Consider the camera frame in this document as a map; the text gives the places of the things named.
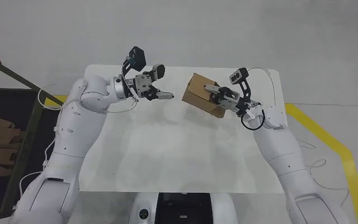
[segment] yellow floor line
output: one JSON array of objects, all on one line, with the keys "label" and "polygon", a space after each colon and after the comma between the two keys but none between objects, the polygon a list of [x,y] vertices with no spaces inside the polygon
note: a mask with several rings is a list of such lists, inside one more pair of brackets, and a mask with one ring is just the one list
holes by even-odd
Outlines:
[{"label": "yellow floor line", "polygon": [[295,105],[285,104],[285,107],[287,114],[291,115],[340,156],[348,182],[356,220],[358,220],[358,174],[352,152]]},{"label": "yellow floor line", "polygon": [[[67,96],[64,95],[54,95],[57,99],[61,100],[62,102],[65,102],[67,99]],[[53,106],[53,107],[60,107],[57,103],[53,102],[52,100],[46,98],[45,100],[45,106]]]}]

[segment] brown cardboard box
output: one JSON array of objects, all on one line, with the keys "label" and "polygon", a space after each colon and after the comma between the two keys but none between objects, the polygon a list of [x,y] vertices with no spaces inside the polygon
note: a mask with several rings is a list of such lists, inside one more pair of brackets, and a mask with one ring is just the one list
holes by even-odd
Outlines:
[{"label": "brown cardboard box", "polygon": [[0,119],[0,128],[15,128],[15,125],[12,122]]},{"label": "brown cardboard box", "polygon": [[0,148],[0,165],[14,165],[17,149]]},{"label": "brown cardboard box", "polygon": [[20,131],[20,134],[18,136],[14,136],[12,138],[12,140],[10,141],[10,143],[19,143],[23,140],[23,138],[25,137],[25,131]]},{"label": "brown cardboard box", "polygon": [[194,73],[186,87],[182,101],[206,111],[217,118],[223,118],[225,109],[210,101],[211,93],[204,89],[206,84],[218,86],[215,81]]},{"label": "brown cardboard box", "polygon": [[20,146],[21,143],[0,144],[0,149],[1,148],[19,149]]},{"label": "brown cardboard box", "polygon": [[9,144],[18,135],[20,135],[20,129],[0,128],[0,144]]},{"label": "brown cardboard box", "polygon": [[0,176],[10,176],[12,173],[12,169],[7,169],[5,167],[0,166]]}]

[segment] white table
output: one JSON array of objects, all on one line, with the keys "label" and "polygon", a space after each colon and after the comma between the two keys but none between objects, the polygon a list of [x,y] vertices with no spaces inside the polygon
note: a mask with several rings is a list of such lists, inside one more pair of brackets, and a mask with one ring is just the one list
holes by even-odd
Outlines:
[{"label": "white table", "polygon": [[[181,101],[194,72],[240,92],[239,86],[229,81],[235,70],[166,67],[164,78],[154,86],[173,93],[174,99],[141,99],[130,112],[108,114],[82,166],[81,191],[282,193],[252,132],[234,113],[227,111],[218,119]],[[120,71],[121,66],[91,65],[84,77],[112,77]],[[269,71],[276,105],[285,113],[279,74]],[[131,71],[126,77],[135,74],[138,72]],[[247,80],[253,100],[264,106],[275,103],[270,78],[264,71],[251,70]],[[110,111],[129,108],[131,102],[112,105]]]}]

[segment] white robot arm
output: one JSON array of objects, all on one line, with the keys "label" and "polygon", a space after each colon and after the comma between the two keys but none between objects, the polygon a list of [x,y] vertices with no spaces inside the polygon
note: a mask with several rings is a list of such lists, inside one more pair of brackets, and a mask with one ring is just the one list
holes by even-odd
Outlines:
[{"label": "white robot arm", "polygon": [[78,80],[59,114],[55,127],[56,140],[44,171],[28,186],[17,203],[10,223],[67,223],[79,193],[79,172],[88,150],[102,131],[110,104],[133,97],[171,99],[171,93],[161,92],[152,82],[164,76],[162,64],[150,72],[125,79],[130,69],[141,71],[145,66],[144,52],[134,47],[126,58],[122,74],[105,80],[93,75]]},{"label": "white robot arm", "polygon": [[238,69],[230,76],[233,85],[240,84],[243,97],[227,87],[206,85],[211,99],[225,109],[235,112],[241,122],[253,130],[261,154],[276,173],[286,194],[286,209],[293,224],[349,223],[338,203],[326,198],[317,188],[302,159],[301,149],[284,115],[271,106],[263,110],[259,102],[250,99],[246,81],[248,72]]}]

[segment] gray floor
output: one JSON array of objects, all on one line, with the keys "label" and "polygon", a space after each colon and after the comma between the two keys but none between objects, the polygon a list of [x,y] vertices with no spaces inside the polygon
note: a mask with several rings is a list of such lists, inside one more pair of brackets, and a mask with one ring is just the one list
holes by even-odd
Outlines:
[{"label": "gray floor", "polygon": [[[285,102],[300,104],[358,162],[356,0],[4,0],[0,21],[2,63],[38,86],[56,83],[48,88],[53,94],[66,94],[89,64],[121,64],[133,45],[148,64],[275,69]],[[0,87],[21,85],[0,76]],[[294,119],[289,125],[297,139],[317,146],[303,149],[307,164],[327,160],[313,176],[346,187],[337,154]],[[345,196],[326,194],[338,202]],[[289,223],[281,195],[238,197],[241,223]],[[122,223],[132,198],[81,193],[71,222]],[[350,198],[343,209],[356,223]]]}]

